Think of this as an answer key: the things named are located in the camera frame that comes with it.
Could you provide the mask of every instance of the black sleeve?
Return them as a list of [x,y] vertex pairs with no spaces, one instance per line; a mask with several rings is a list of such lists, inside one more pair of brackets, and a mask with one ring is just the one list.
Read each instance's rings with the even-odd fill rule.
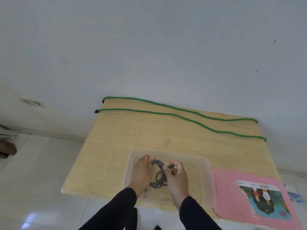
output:
[[132,188],[123,189],[79,230],[124,229],[132,216],[136,200],[136,193]]
[[182,202],[179,217],[186,230],[222,230],[197,201],[190,196]]

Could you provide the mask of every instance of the wood grain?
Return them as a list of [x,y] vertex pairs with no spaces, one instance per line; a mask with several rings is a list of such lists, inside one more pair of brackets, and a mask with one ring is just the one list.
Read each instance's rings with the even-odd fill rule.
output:
[[[107,99],[103,108],[170,112],[216,130],[261,135],[257,124],[250,120],[209,120],[193,113],[141,101]],[[207,111],[198,112],[217,118],[242,118]],[[280,180],[270,152],[262,139],[214,133],[175,116],[105,111],[98,114],[66,178],[62,193],[112,199],[121,190],[128,154],[135,148],[143,147],[205,156],[212,168],[230,169]],[[153,203],[137,202],[137,205],[175,210],[172,206]],[[206,211],[211,217],[220,218],[211,209]]]

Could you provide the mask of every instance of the green elastic cord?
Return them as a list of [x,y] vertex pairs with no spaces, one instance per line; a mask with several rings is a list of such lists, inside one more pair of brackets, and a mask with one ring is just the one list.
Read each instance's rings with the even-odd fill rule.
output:
[[155,105],[173,108],[175,110],[181,110],[181,111],[185,111],[185,112],[189,112],[189,113],[194,113],[194,114],[200,115],[202,117],[205,117],[207,119],[220,120],[220,121],[252,120],[252,121],[255,121],[258,124],[258,121],[255,120],[255,119],[252,119],[252,118],[242,118],[242,119],[220,119],[220,118],[213,118],[213,117],[210,117],[210,116],[203,115],[203,114],[201,114],[199,112],[196,112],[196,111],[186,110],[186,109],[182,109],[182,108],[178,108],[178,107],[174,107],[174,106],[170,106],[170,105],[166,105],[166,104],[162,104],[162,103],[157,103],[157,102],[153,102],[153,101],[149,101],[149,100],[145,100],[145,99],[135,98],[135,97],[111,97],[111,96],[109,96],[109,97],[105,97],[102,100],[102,102],[104,102],[104,100],[109,99],[109,98],[132,99],[132,100],[138,100],[138,101],[143,101],[143,102],[149,102],[149,103],[152,103],[152,104],[155,104]]
[[135,111],[135,112],[143,112],[143,113],[151,113],[151,114],[157,114],[157,115],[173,115],[173,116],[177,116],[179,118],[182,118],[184,120],[187,120],[187,121],[190,121],[190,122],[193,122],[193,123],[196,123],[210,131],[213,131],[213,132],[216,132],[216,133],[228,133],[228,134],[233,134],[233,135],[237,135],[237,136],[240,136],[240,137],[247,137],[247,138],[259,138],[259,139],[264,139],[264,142],[267,141],[266,138],[262,137],[262,136],[258,136],[258,135],[240,135],[240,134],[237,134],[237,133],[234,133],[234,132],[231,132],[231,131],[218,131],[218,130],[214,130],[200,122],[197,122],[195,120],[192,120],[192,119],[188,119],[188,118],[185,118],[181,115],[177,115],[177,114],[173,114],[173,113],[161,113],[161,112],[153,112],[153,111],[147,111],[147,110],[133,110],[133,109],[123,109],[123,108],[111,108],[111,109],[100,109],[98,110],[99,112],[100,111],[109,111],[109,110],[125,110],[125,111]]

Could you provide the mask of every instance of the pink board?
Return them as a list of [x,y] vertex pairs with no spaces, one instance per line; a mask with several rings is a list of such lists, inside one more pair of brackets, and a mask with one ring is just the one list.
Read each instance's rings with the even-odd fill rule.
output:
[[282,182],[232,170],[212,169],[214,212],[222,218],[281,230],[303,229]]

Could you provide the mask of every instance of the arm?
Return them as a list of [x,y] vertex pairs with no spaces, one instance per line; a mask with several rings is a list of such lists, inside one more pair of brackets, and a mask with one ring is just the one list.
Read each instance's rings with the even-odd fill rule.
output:
[[163,166],[167,177],[167,187],[186,230],[221,230],[196,200],[190,196],[188,175],[182,163],[174,160],[170,160],[169,163],[177,166],[177,170],[169,169],[166,165]]
[[79,230],[122,230],[132,216],[136,200],[149,186],[155,157],[145,155],[133,166],[132,179],[127,188],[119,192]]

